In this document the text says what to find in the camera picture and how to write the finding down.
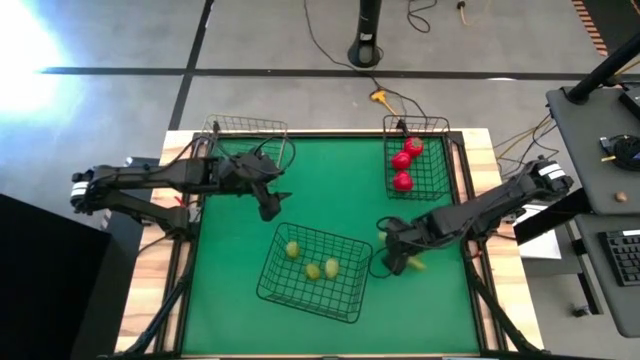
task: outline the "wooden table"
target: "wooden table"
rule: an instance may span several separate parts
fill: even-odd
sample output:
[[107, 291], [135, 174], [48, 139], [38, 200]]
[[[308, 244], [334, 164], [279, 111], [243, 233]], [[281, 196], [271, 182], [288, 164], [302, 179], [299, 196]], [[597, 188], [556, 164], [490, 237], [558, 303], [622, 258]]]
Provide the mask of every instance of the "wooden table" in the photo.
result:
[[[471, 179], [476, 195], [501, 184], [491, 138], [487, 129], [458, 129], [462, 131], [467, 151], [467, 158]], [[160, 164], [171, 161], [182, 148], [192, 140], [196, 131], [167, 132]], [[462, 170], [455, 157], [456, 179], [462, 201], [466, 200]], [[156, 189], [152, 194], [152, 201], [161, 206], [170, 207], [177, 204], [175, 196], [180, 194], [172, 189]], [[499, 232], [513, 236], [510, 225], [503, 224]], [[141, 246], [160, 238], [162, 231], [157, 226], [145, 229]], [[491, 238], [488, 243], [489, 259], [494, 278], [498, 301], [509, 315], [516, 327], [533, 345], [543, 348], [542, 338], [538, 328], [535, 311], [529, 294], [529, 287], [525, 277], [520, 253], [515, 241], [500, 237]], [[142, 253], [136, 262], [129, 297], [125, 309], [116, 351], [125, 350], [138, 338], [157, 312], [162, 302], [167, 268], [171, 254], [171, 241], [162, 241]], [[178, 306], [174, 307], [170, 318], [167, 346], [173, 344], [173, 330]], [[493, 320], [482, 303], [482, 316], [487, 340], [490, 348], [496, 348], [496, 337], [493, 331]]]

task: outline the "lemon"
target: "lemon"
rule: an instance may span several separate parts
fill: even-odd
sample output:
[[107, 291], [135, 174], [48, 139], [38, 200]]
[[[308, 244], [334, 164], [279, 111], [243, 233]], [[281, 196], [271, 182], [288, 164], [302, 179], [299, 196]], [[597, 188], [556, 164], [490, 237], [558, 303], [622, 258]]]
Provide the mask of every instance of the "lemon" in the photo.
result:
[[308, 264], [304, 271], [309, 280], [318, 280], [320, 278], [320, 268], [316, 264]]
[[333, 279], [338, 276], [339, 270], [340, 264], [338, 263], [338, 260], [334, 258], [329, 258], [329, 260], [324, 264], [324, 273], [327, 275], [328, 279]]
[[287, 256], [289, 258], [295, 259], [298, 257], [298, 255], [300, 255], [300, 246], [298, 246], [298, 243], [295, 241], [289, 241], [285, 251], [287, 252]]

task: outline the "black floor stripe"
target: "black floor stripe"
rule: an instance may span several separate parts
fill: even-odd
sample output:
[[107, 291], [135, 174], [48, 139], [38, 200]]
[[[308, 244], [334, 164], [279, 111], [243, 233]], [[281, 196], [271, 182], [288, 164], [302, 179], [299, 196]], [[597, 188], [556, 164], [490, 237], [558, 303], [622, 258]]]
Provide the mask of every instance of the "black floor stripe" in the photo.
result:
[[175, 76], [184, 75], [186, 69], [180, 68], [127, 68], [127, 67], [50, 67], [40, 70], [39, 74], [53, 75], [144, 75]]
[[196, 37], [195, 39], [193, 39], [193, 46], [191, 46], [191, 53], [189, 53], [187, 68], [184, 70], [185, 75], [182, 78], [180, 90], [178, 90], [178, 96], [176, 97], [176, 103], [173, 106], [171, 121], [169, 121], [169, 130], [178, 130], [180, 128], [182, 114], [184, 113], [184, 107], [187, 104], [187, 97], [189, 95], [189, 89], [191, 88], [191, 82], [193, 80], [192, 73], [198, 63], [198, 57], [200, 56], [200, 50], [202, 49], [204, 35], [207, 32], [207, 22], [209, 21], [209, 15], [211, 14], [213, 1], [214, 0], [206, 0], [204, 3], [202, 15], [200, 16], [200, 22], [198, 23], [198, 30], [196, 31]]
[[[40, 71], [56, 75], [143, 75], [143, 76], [236, 76], [236, 77], [312, 77], [312, 78], [367, 78], [351, 70], [312, 69], [179, 69], [179, 68], [74, 68], [53, 67]], [[473, 71], [396, 71], [378, 70], [369, 72], [380, 79], [449, 79], [487, 80], [513, 79], [533, 81], [580, 81], [586, 73], [528, 73], [528, 72], [473, 72]], [[626, 81], [640, 81], [640, 75], [628, 74]]]
[[[357, 73], [351, 70], [309, 70], [309, 69], [196, 69], [194, 76], [237, 76], [237, 77], [321, 77], [321, 78], [368, 78], [372, 74], [384, 79], [449, 79], [449, 80], [539, 80], [539, 81], [580, 81], [586, 73], [528, 73], [528, 72], [471, 72], [471, 71], [396, 71], [377, 70]], [[626, 75], [625, 80], [640, 80], [640, 75]]]
[[182, 114], [184, 108], [187, 105], [187, 98], [189, 97], [189, 89], [191, 88], [191, 81], [193, 76], [185, 75], [180, 83], [180, 90], [178, 90], [178, 96], [176, 97], [176, 103], [173, 106], [173, 113], [171, 113], [171, 121], [169, 121], [169, 131], [178, 130], [180, 122], [182, 121]]

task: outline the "red tomato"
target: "red tomato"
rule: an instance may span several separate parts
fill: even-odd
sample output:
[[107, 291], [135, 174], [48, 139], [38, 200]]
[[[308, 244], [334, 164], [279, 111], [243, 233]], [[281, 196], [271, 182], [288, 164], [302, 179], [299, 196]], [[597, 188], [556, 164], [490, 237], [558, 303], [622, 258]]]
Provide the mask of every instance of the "red tomato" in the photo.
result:
[[412, 158], [422, 154], [422, 150], [424, 150], [424, 144], [419, 138], [410, 137], [404, 141], [404, 151], [408, 152]]
[[400, 151], [391, 158], [391, 166], [396, 170], [408, 169], [411, 165], [411, 155], [406, 151]]
[[413, 189], [413, 180], [411, 179], [411, 175], [406, 171], [398, 171], [396, 176], [393, 177], [393, 187], [396, 191], [411, 191], [411, 189]]

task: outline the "keyboard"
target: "keyboard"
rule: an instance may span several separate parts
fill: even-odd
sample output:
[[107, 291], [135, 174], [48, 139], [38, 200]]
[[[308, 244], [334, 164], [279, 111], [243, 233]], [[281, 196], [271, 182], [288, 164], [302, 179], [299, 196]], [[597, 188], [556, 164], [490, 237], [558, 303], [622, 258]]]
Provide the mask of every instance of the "keyboard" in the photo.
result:
[[598, 233], [620, 286], [640, 285], [640, 230]]

